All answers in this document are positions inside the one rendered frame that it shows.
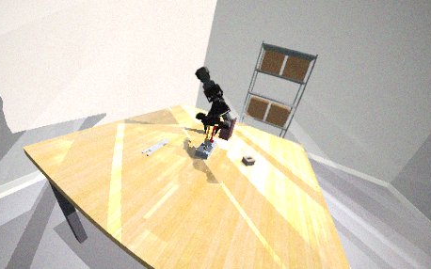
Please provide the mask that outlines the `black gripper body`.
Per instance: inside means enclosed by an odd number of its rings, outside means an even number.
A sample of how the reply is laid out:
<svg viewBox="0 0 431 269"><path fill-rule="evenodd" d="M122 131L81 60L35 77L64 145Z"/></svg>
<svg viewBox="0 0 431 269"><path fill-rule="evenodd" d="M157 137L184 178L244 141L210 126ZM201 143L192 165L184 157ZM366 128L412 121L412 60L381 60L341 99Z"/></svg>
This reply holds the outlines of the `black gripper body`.
<svg viewBox="0 0 431 269"><path fill-rule="evenodd" d="M216 111L215 111L215 109L213 107L211 107L210 111L212 111L213 114L216 113ZM198 114L196 114L195 119L198 119L198 120L201 120L201 121L205 122L206 121L206 114L202 113L202 112L199 112ZM224 128L224 129L229 130L230 127L231 127L231 122L227 121L227 120L220 121L218 126Z"/></svg>

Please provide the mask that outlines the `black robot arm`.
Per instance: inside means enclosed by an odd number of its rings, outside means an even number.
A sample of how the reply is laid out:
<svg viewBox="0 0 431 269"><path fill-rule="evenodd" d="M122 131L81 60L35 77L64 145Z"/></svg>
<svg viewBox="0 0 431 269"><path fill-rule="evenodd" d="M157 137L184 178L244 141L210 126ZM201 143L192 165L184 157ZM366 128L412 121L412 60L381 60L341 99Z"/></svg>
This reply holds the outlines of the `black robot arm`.
<svg viewBox="0 0 431 269"><path fill-rule="evenodd" d="M205 124L210 125L212 127L215 127L215 125L219 125L220 118L218 117L218 114L221 114L220 117L222 117L224 120L233 121L229 113L231 112L231 109L225 103L225 100L222 97L223 91L221 87L214 82L214 80L210 80L208 69L206 67L199 68L197 69L195 74L197 78L203 83L202 88L204 90L203 91L204 95L206 96L209 103L212 102L212 107L215 109L215 114L213 114L212 111L209 110L210 112L208 112L206 116ZM208 97L210 98L210 100Z"/></svg>

